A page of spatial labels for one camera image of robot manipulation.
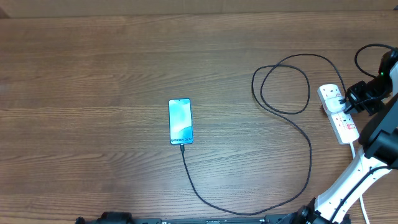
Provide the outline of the Samsung Galaxy smartphone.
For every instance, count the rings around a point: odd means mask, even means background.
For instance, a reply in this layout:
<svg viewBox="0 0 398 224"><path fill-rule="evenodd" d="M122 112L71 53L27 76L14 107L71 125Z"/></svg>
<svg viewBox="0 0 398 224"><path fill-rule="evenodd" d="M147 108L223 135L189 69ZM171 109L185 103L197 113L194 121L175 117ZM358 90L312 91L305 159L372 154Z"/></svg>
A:
<svg viewBox="0 0 398 224"><path fill-rule="evenodd" d="M192 107L189 98L169 101L169 129L172 145L193 143Z"/></svg>

